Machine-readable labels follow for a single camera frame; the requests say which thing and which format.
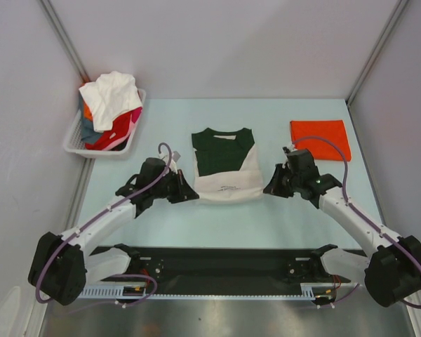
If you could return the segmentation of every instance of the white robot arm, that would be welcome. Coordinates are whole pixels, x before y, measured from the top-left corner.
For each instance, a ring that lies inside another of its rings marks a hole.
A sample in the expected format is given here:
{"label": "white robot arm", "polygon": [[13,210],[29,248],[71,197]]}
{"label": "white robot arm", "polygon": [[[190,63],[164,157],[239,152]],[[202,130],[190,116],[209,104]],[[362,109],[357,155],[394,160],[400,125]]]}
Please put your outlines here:
{"label": "white robot arm", "polygon": [[[360,211],[337,179],[330,174],[320,175],[309,150],[284,151],[287,162],[276,165],[264,193],[285,198],[301,194],[337,221],[366,255],[349,253],[332,244],[321,247],[316,254],[324,272],[365,285],[375,301],[385,307],[419,291],[421,273],[407,255],[421,266],[421,243],[413,236],[401,237]],[[393,242],[403,247],[407,255]]]}
{"label": "white robot arm", "polygon": [[[329,244],[312,252],[317,268],[323,274],[340,275],[364,284],[376,302],[385,307],[420,290],[421,273],[392,242],[398,242],[420,265],[421,243],[412,236],[403,238],[383,224],[368,224],[356,213],[358,207],[347,199],[342,184],[330,174],[319,174],[308,150],[286,154],[286,164],[276,165],[264,193],[285,198],[300,193],[303,199],[335,219],[365,253],[360,256]],[[106,214],[93,225],[74,227],[61,235],[46,233],[39,240],[29,282],[57,302],[68,305],[86,284],[126,272],[132,259],[137,260],[134,252],[128,252],[129,247],[117,245],[104,253],[91,255],[103,239],[137,218],[155,199],[165,198],[175,204],[199,198],[181,170],[173,169],[163,176],[165,169],[166,164],[161,159],[148,158],[140,173],[116,192]],[[361,213],[371,222],[365,212]]]}

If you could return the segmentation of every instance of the orange cloth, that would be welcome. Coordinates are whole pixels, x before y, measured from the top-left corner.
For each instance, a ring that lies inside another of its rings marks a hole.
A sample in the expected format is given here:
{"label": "orange cloth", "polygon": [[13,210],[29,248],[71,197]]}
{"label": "orange cloth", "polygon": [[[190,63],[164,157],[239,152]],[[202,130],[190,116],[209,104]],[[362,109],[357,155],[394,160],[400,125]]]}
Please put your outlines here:
{"label": "orange cloth", "polygon": [[[290,132],[292,141],[306,136],[318,136],[325,138],[337,145],[346,157],[351,161],[351,149],[349,148],[343,121],[291,121]],[[337,150],[322,140],[303,140],[295,145],[298,150],[308,149],[315,159],[343,160]]]}
{"label": "orange cloth", "polygon": [[91,109],[89,109],[89,107],[87,106],[86,102],[84,102],[84,100],[83,100],[83,103],[84,103],[84,107],[83,107],[83,111],[84,111],[83,115],[84,115],[84,118],[88,119],[89,121],[93,121],[92,120]]}
{"label": "orange cloth", "polygon": [[87,118],[89,121],[93,121],[91,109],[89,109],[86,102],[84,102],[84,118]]}

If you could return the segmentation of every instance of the red clothing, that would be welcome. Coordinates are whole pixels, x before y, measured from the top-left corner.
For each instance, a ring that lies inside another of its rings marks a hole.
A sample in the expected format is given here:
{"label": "red clothing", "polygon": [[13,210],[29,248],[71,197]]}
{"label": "red clothing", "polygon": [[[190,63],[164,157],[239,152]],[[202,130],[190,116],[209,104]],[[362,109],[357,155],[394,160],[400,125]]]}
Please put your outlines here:
{"label": "red clothing", "polygon": [[131,131],[135,127],[142,108],[129,111],[118,116],[112,123],[112,129],[103,132],[103,135],[95,142],[95,144],[85,143],[87,150],[111,150],[121,144],[129,137]]}
{"label": "red clothing", "polygon": [[[346,157],[351,160],[351,149],[349,148],[343,121],[291,121],[290,132],[292,141],[306,136],[319,136],[337,145]],[[329,144],[321,140],[308,139],[295,145],[298,150],[308,149],[315,159],[342,160],[340,154]]]}

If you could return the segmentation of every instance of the light blue table surface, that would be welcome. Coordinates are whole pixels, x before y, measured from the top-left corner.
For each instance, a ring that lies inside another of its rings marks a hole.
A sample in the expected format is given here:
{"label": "light blue table surface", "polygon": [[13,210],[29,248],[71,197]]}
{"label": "light blue table surface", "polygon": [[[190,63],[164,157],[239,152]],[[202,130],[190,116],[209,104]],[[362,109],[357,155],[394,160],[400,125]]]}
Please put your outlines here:
{"label": "light blue table surface", "polygon": [[[285,99],[181,99],[147,100],[127,161],[96,159],[83,202],[79,223],[100,211],[138,173],[147,157],[157,156],[157,146],[167,142],[181,154],[178,166],[193,187],[191,133],[211,127],[219,131],[253,130],[259,150],[264,184],[274,165],[283,162],[282,146],[290,143],[291,120],[342,119],[352,160],[348,193],[372,217],[380,219],[373,191],[361,157],[354,129],[343,100]],[[332,173],[340,181],[340,161],[317,160],[320,173]],[[265,195],[261,200],[236,205],[203,205],[195,201],[171,205],[156,200],[137,220],[104,240],[103,245],[302,249],[337,244],[359,245],[334,220],[299,195],[282,199]]]}

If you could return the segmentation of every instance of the plastic basket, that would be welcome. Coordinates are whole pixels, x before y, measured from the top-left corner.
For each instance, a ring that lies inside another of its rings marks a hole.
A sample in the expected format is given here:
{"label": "plastic basket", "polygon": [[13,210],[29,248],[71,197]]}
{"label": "plastic basket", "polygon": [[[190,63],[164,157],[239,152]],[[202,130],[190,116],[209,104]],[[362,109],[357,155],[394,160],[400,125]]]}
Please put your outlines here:
{"label": "plastic basket", "polygon": [[[145,103],[145,98],[147,93],[145,90],[138,89],[140,100],[142,101],[142,106]],[[108,159],[127,159],[131,153],[131,145],[133,144],[134,134],[138,128],[139,119],[135,123],[134,129],[131,131],[131,134],[128,137],[128,142],[126,143],[125,148],[120,151],[97,151],[97,150],[87,150],[84,146],[84,143],[81,141],[81,111],[78,110],[75,119],[72,125],[67,132],[67,135],[64,139],[64,150],[71,153],[79,154],[85,158],[108,158]]]}

